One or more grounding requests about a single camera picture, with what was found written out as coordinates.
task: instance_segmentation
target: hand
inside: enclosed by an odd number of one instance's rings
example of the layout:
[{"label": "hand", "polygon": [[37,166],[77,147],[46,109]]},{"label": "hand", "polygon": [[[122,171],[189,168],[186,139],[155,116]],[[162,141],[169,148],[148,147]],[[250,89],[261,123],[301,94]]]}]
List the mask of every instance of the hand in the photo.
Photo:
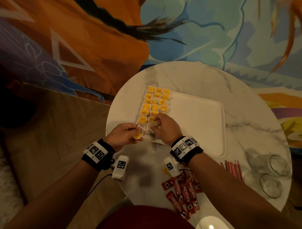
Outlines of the hand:
[{"label": "hand", "polygon": [[179,137],[183,136],[179,125],[173,118],[158,113],[154,117],[154,121],[157,121],[157,126],[151,126],[150,128],[165,144],[171,146],[173,142],[175,142]]},{"label": "hand", "polygon": [[120,151],[125,145],[137,144],[139,141],[143,141],[141,138],[139,140],[134,139],[132,136],[139,134],[142,130],[140,128],[135,129],[137,124],[134,123],[121,123],[114,128],[110,134],[104,139],[111,145],[115,152]]}]

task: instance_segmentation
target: red shirt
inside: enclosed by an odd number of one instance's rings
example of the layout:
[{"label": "red shirt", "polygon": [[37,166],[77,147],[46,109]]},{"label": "red shirt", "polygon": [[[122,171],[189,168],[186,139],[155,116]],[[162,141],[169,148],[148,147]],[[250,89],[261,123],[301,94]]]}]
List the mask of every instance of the red shirt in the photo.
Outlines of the red shirt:
[{"label": "red shirt", "polygon": [[96,229],[194,229],[194,227],[166,208],[135,205],[123,207],[104,219]]}]

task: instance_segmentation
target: hair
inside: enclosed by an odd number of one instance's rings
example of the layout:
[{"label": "hair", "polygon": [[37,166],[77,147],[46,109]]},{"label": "hair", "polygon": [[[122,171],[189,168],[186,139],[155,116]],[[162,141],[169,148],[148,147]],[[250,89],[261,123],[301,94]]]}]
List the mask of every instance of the hair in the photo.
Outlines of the hair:
[{"label": "hair", "polygon": [[165,34],[175,27],[187,23],[186,20],[172,22],[170,18],[154,19],[146,25],[127,25],[120,19],[113,17],[105,8],[99,7],[93,0],[74,0],[88,15],[101,20],[104,24],[115,28],[123,34],[132,36],[138,40],[148,41],[162,39],[174,40],[185,44],[180,40],[173,38],[158,37]]}]

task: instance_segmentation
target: white triangle outline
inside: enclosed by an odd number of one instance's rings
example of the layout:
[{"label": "white triangle outline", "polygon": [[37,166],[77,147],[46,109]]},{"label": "white triangle outline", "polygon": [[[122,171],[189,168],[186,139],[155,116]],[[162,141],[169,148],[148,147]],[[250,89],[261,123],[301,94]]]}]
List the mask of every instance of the white triangle outline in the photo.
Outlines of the white triangle outline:
[{"label": "white triangle outline", "polygon": [[0,9],[0,17],[18,19],[20,21],[35,22],[35,20],[13,0],[6,1],[8,1],[16,9],[16,11]]},{"label": "white triangle outline", "polygon": [[[93,68],[65,41],[63,38],[60,37],[57,32],[55,32],[52,28],[50,28],[51,33],[51,46],[53,51],[53,59],[58,62],[59,64],[80,68],[88,71],[94,72]],[[61,42],[68,50],[76,57],[79,61],[83,64],[76,64],[72,62],[63,61],[60,58],[60,50],[59,50],[59,42]]]}]

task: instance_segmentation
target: left hand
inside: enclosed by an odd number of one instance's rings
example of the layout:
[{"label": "left hand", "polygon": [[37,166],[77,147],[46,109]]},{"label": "left hand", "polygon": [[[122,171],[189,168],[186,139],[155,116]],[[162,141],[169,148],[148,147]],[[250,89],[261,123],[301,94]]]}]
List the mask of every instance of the left hand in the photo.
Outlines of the left hand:
[{"label": "left hand", "polygon": [[140,128],[136,129],[137,124],[134,123],[121,123],[116,126],[104,139],[111,145],[114,151],[117,153],[125,145],[137,144],[139,141],[143,141],[141,138],[139,140],[134,139],[132,136],[139,134],[142,130]]}]

